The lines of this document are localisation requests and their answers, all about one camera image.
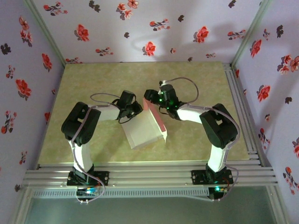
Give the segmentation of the long aluminium frame rail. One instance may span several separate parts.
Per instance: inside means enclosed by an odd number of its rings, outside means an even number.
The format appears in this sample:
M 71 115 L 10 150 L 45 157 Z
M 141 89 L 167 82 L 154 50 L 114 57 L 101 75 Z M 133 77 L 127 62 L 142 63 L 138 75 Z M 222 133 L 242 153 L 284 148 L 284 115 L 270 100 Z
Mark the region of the long aluminium frame rail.
M 109 188 L 174 188 L 192 187 L 191 171 L 205 169 L 204 161 L 107 162 L 95 166 L 96 171 L 108 171 Z M 230 161 L 235 186 L 277 186 L 271 167 L 263 167 L 258 159 Z M 44 164 L 27 170 L 24 186 L 64 187 L 71 164 Z

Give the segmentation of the short aluminium frame rail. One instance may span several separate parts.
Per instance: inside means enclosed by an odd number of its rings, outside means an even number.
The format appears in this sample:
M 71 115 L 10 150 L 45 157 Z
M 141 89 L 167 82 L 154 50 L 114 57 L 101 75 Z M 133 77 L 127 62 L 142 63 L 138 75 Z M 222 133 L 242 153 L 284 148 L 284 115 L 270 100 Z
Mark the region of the short aluminium frame rail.
M 235 70 L 229 63 L 223 63 L 222 66 L 232 94 L 232 99 L 234 101 L 247 152 L 251 159 L 259 160 L 258 164 L 260 166 L 270 167 L 271 164 L 263 152 L 261 141 L 255 130 L 255 124 L 251 116 L 249 105 L 246 101 L 245 95 L 243 94 L 242 85 L 236 77 Z

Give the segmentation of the white paper box pink outside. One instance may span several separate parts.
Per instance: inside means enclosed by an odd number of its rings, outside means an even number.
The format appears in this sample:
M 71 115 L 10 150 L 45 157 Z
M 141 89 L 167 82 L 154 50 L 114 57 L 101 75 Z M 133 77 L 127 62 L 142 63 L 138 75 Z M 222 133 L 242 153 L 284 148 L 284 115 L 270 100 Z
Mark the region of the white paper box pink outside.
M 131 149 L 145 147 L 158 140 L 167 139 L 167 129 L 155 105 L 143 99 L 143 111 L 122 124 Z

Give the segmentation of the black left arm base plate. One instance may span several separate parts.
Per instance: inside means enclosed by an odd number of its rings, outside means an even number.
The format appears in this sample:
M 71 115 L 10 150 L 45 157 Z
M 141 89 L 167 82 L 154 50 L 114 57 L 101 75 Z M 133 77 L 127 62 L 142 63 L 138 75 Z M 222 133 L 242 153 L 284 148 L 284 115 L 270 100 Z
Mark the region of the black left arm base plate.
M 94 171 L 93 175 L 100 179 L 105 186 L 108 185 L 109 181 L 109 172 L 108 171 Z M 74 172 L 71 171 L 68 174 L 67 178 L 67 186 L 97 186 L 100 184 L 99 181 L 87 176 L 86 174 L 83 174 L 81 172 Z

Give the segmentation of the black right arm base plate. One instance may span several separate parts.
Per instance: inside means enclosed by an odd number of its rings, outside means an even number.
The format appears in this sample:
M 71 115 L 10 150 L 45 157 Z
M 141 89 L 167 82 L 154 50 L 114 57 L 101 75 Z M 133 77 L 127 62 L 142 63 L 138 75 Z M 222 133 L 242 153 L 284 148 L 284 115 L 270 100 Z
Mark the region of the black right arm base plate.
M 233 176 L 231 170 L 213 172 L 210 170 L 192 170 L 191 179 L 193 185 L 215 185 L 215 184 L 233 184 Z

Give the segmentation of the aluminium frame leg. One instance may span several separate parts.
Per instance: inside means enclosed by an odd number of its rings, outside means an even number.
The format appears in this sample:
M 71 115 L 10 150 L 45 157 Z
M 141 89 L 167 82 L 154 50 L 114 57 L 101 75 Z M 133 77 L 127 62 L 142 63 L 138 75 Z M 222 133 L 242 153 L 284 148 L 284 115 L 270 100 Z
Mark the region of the aluminium frame leg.
M 271 209 L 276 224 L 291 224 L 290 218 L 278 186 L 266 186 Z
M 8 224 L 25 224 L 26 216 L 29 211 L 33 190 L 29 186 L 22 187 L 19 191 L 16 207 Z

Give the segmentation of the aluminium corner post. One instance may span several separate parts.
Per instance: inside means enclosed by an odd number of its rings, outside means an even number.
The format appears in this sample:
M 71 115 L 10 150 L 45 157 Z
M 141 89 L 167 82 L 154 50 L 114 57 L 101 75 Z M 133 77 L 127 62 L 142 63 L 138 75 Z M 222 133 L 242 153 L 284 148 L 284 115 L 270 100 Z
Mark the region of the aluminium corner post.
M 49 31 L 44 19 L 42 18 L 41 14 L 39 13 L 35 3 L 33 2 L 33 0 L 22 0 L 22 1 L 26 5 L 26 7 L 30 10 L 30 12 L 32 13 L 35 21 L 38 23 L 41 31 L 45 35 L 45 37 L 46 37 L 47 41 L 49 42 L 51 48 L 54 50 L 56 56 L 59 58 L 62 66 L 65 67 L 66 66 L 66 61 L 63 58 L 63 55 L 62 55 L 59 47 L 57 46 L 51 32 Z
M 242 40 L 241 45 L 238 48 L 232 62 L 230 63 L 231 68 L 236 67 L 238 61 L 241 59 L 242 54 L 245 51 L 246 45 L 248 44 L 250 38 L 252 37 L 252 35 L 255 32 L 255 30 L 257 29 L 257 27 L 259 26 L 259 24 L 262 21 L 264 15 L 267 12 L 267 9 L 269 8 L 269 6 L 271 5 L 272 2 L 273 2 L 273 0 L 261 0 L 261 3 L 259 5 L 259 9 L 258 9 L 251 25 L 249 26 L 249 28 L 246 32 L 246 35 L 245 35 L 244 39 Z

